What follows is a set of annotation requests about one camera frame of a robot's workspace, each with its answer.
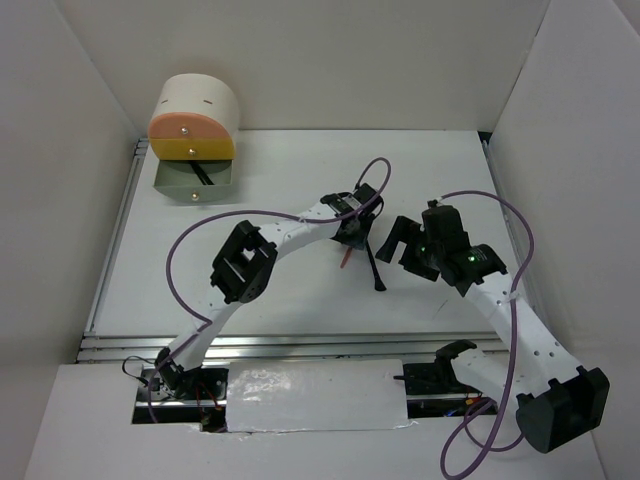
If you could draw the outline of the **pink makeup brush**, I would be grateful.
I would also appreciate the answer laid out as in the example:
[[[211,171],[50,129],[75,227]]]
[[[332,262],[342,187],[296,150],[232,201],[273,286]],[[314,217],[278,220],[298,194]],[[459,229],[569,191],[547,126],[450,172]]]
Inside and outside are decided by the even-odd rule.
[[[351,249],[351,248],[348,248],[348,249],[345,251],[344,256],[343,256],[343,258],[342,258],[342,261],[341,261],[341,263],[340,263],[340,267],[339,267],[340,269],[345,268],[345,266],[346,266],[347,262],[349,261],[349,259],[350,259],[350,257],[351,257],[351,254],[352,254],[352,249]]]

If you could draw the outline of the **grey bottom drawer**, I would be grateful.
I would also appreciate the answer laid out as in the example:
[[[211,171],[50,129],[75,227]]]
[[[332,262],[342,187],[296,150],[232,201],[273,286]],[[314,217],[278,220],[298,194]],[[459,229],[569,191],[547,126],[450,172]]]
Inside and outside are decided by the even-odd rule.
[[[233,191],[233,161],[162,161],[154,188],[176,203],[213,203]]]

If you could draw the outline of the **yellow drawer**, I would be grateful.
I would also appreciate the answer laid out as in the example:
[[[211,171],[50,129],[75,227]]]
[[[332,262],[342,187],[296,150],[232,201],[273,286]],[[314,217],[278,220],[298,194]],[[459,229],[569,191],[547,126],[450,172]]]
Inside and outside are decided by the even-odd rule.
[[[151,138],[150,146],[162,161],[226,161],[235,158],[235,145],[231,138]]]

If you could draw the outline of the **peach top drawer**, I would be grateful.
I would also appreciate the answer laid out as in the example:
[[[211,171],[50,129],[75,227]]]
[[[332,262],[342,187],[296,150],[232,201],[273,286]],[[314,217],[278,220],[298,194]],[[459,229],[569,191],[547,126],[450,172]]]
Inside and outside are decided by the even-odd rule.
[[[153,139],[193,139],[233,142],[232,135],[220,122],[189,112],[165,113],[152,118],[148,136]]]

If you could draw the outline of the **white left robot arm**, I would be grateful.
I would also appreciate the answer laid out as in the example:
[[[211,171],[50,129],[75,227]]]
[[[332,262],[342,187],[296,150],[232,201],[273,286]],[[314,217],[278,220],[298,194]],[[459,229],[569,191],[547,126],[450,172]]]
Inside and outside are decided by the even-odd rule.
[[[155,368],[162,389],[176,399],[196,393],[200,370],[211,343],[242,305],[265,292],[277,261],[321,240],[364,250],[372,224],[383,208],[380,193],[362,183],[352,192],[325,195],[297,215],[262,211],[262,216],[277,219],[271,224],[256,226],[242,220],[234,226],[214,257],[206,297],[208,307],[204,314],[187,305],[172,278],[172,261],[178,245],[206,222],[189,227],[170,248],[165,273],[172,295],[196,319],[196,324],[157,355]]]

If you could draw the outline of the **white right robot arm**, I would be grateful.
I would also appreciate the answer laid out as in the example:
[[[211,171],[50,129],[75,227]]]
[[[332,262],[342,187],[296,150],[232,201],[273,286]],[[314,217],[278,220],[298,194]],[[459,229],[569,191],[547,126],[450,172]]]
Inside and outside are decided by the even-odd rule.
[[[471,341],[440,349],[435,379],[442,389],[453,392],[467,385],[494,400],[506,396],[507,411],[540,453],[600,425],[608,377],[599,368],[586,368],[561,345],[518,294],[514,276],[495,250],[471,243],[455,207],[432,201],[421,221],[397,217],[377,259],[391,262],[400,244],[405,246],[399,260],[403,269],[453,287],[489,322],[510,354],[510,366],[502,368]]]

